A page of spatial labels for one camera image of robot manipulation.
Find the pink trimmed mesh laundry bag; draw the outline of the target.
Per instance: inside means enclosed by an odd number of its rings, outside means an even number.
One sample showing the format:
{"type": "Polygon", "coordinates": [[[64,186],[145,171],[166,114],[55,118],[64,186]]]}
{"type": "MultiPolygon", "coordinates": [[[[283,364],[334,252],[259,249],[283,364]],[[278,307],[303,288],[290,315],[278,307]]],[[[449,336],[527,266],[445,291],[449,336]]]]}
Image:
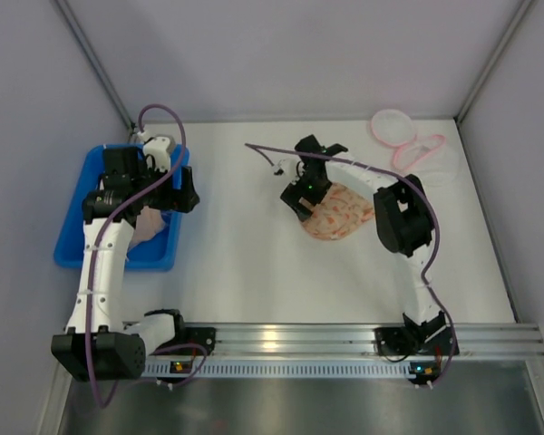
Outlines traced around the pink trimmed mesh laundry bag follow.
{"type": "Polygon", "coordinates": [[[376,112],[368,130],[380,144],[393,150],[391,167],[408,176],[417,176],[424,186],[440,187],[457,177],[459,154],[440,133],[423,136],[406,113],[396,109],[376,112]]]}

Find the blue plastic bin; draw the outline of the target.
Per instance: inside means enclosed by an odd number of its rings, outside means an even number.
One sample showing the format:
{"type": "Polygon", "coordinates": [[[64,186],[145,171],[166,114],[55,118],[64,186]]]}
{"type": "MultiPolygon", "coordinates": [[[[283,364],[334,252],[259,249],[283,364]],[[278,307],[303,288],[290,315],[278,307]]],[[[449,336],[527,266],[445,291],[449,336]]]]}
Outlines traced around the blue plastic bin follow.
{"type": "MultiPolygon", "coordinates": [[[[58,266],[81,268],[84,250],[92,242],[86,240],[83,229],[96,219],[112,218],[114,223],[126,221],[135,228],[135,201],[161,183],[173,177],[173,187],[180,188],[181,168],[189,166],[189,150],[177,145],[171,155],[171,168],[151,186],[135,193],[142,144],[97,146],[84,160],[81,173],[63,222],[53,259],[58,266]]],[[[152,240],[127,252],[125,266],[130,270],[168,271],[173,268],[179,240],[180,221],[184,213],[161,211],[167,226],[152,240]]]]}

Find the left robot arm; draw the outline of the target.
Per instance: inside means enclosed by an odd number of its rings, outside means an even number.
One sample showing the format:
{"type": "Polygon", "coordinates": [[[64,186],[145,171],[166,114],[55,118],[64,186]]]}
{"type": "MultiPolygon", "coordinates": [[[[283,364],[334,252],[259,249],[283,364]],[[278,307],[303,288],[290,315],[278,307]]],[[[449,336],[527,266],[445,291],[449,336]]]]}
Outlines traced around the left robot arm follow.
{"type": "Polygon", "coordinates": [[[79,382],[135,380],[146,358],[185,329],[176,309],[128,324],[121,310],[127,271],[173,267],[181,216],[199,204],[182,145],[110,145],[83,162],[53,258],[80,282],[53,357],[79,382]]]}

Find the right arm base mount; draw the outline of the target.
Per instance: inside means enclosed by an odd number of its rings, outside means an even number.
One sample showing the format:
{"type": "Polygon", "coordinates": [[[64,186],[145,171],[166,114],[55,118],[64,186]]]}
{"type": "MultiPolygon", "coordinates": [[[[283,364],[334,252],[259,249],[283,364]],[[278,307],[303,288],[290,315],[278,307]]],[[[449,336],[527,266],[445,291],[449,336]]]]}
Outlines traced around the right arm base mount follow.
{"type": "Polygon", "coordinates": [[[374,338],[377,354],[393,363],[413,356],[449,357],[460,353],[449,326],[433,332],[423,327],[383,326],[374,331],[374,338]]]}

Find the pink bra in bin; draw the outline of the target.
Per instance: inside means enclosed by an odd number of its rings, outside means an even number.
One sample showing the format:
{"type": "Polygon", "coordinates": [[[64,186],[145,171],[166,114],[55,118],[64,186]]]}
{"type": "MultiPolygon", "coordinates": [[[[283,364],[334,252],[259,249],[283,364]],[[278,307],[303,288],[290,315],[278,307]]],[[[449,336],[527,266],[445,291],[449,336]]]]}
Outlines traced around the pink bra in bin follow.
{"type": "Polygon", "coordinates": [[[134,233],[128,246],[128,252],[131,252],[141,243],[148,242],[157,236],[167,223],[161,211],[144,207],[137,216],[134,233]]]}

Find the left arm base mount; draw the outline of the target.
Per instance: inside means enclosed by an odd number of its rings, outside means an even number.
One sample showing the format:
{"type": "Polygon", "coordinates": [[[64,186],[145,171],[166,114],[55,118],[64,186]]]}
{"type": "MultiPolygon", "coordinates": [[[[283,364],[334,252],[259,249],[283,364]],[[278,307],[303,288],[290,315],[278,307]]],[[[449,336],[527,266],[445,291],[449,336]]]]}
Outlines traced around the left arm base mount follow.
{"type": "Polygon", "coordinates": [[[189,326],[176,333],[176,336],[162,344],[154,355],[190,355],[202,356],[203,352],[196,347],[190,347],[196,344],[203,348],[208,355],[211,355],[215,349],[217,330],[209,326],[189,326]]]}

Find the aluminium mounting rail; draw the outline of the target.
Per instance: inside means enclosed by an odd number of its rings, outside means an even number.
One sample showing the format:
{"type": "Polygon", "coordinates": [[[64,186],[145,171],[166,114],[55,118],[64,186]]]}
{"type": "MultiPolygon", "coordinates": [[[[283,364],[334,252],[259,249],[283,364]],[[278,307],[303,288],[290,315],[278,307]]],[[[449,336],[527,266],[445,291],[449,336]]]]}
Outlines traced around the aluminium mounting rail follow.
{"type": "Polygon", "coordinates": [[[453,329],[460,353],[390,362],[376,351],[374,331],[397,324],[187,324],[217,330],[211,355],[154,355],[136,334],[94,333],[92,362],[99,381],[190,378],[406,379],[425,383],[447,363],[544,359],[539,328],[531,324],[461,324],[453,329]]]}

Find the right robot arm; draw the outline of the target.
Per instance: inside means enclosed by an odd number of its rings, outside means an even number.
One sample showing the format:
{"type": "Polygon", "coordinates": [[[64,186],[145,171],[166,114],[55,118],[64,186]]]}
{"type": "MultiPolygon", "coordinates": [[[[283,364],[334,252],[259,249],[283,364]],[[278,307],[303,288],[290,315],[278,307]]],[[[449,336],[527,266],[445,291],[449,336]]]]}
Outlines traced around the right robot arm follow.
{"type": "Polygon", "coordinates": [[[336,241],[369,219],[384,249],[400,269],[395,291],[403,323],[375,335],[380,355],[392,363],[423,354],[437,358],[458,352],[452,323],[423,276],[431,265],[438,224],[414,175],[387,175],[354,163],[340,144],[321,145],[309,135],[295,146],[296,176],[281,193],[312,237],[336,241]]]}

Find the floral orange laundry bag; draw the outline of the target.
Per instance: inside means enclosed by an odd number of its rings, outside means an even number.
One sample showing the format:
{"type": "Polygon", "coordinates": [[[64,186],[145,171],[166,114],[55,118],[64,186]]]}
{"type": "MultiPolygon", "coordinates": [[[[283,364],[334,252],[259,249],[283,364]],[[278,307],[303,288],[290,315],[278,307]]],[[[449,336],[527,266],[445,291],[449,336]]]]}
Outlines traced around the floral orange laundry bag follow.
{"type": "Polygon", "coordinates": [[[334,183],[301,227],[312,238],[336,241],[350,236],[374,217],[374,207],[352,189],[334,183]]]}

